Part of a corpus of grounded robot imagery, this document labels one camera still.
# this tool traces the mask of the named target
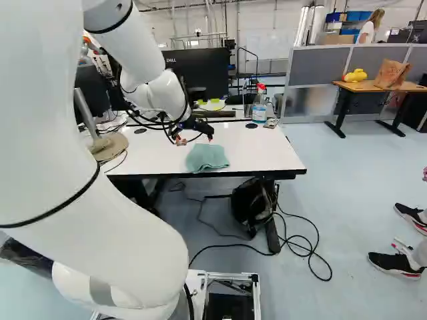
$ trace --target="white shirt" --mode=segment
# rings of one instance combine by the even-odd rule
[[[364,33],[367,33],[365,43],[372,43],[372,40],[374,39],[374,36],[375,36],[374,23],[372,21],[368,21],[364,24],[363,28],[359,32],[359,36],[358,36],[358,40],[356,41],[356,44],[360,43],[359,42],[360,36],[363,35]]]

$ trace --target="computer monitor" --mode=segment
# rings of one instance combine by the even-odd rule
[[[228,94],[230,52],[226,48],[162,51],[166,68],[183,77],[185,86],[205,87],[206,97],[222,98]]]
[[[81,89],[94,117],[102,117],[103,113],[111,107],[107,86],[95,65],[79,65],[75,74],[74,87]],[[83,118],[76,105],[74,105],[74,112],[77,123],[81,123]]]

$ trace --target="plastic bottle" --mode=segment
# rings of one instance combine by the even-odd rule
[[[267,121],[267,107],[264,104],[262,94],[266,89],[263,83],[257,83],[258,94],[254,99],[254,105],[252,106],[252,121],[255,123],[264,123]]]

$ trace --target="yellow toy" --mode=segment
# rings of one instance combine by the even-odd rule
[[[342,76],[342,81],[345,82],[359,82],[365,80],[368,74],[363,69],[354,69],[353,72],[349,72]]]

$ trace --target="gray cubicle wall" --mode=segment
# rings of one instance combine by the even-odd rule
[[[350,47],[316,47],[293,51],[289,86],[325,85],[341,79]]]
[[[338,88],[331,82],[356,68],[374,79],[383,59],[390,59],[413,64],[409,81],[417,82],[427,72],[427,45],[411,43],[294,47],[289,57],[282,103],[282,121],[288,123],[330,120],[338,98]],[[347,119],[380,118],[378,108],[358,111]],[[393,114],[384,116],[382,111],[383,118],[392,119]]]
[[[403,62],[408,52],[407,45],[354,47],[347,72],[361,68],[368,74],[368,79],[375,79],[384,59]]]
[[[406,79],[418,83],[423,73],[427,73],[427,45],[413,45],[408,62],[412,64]]]

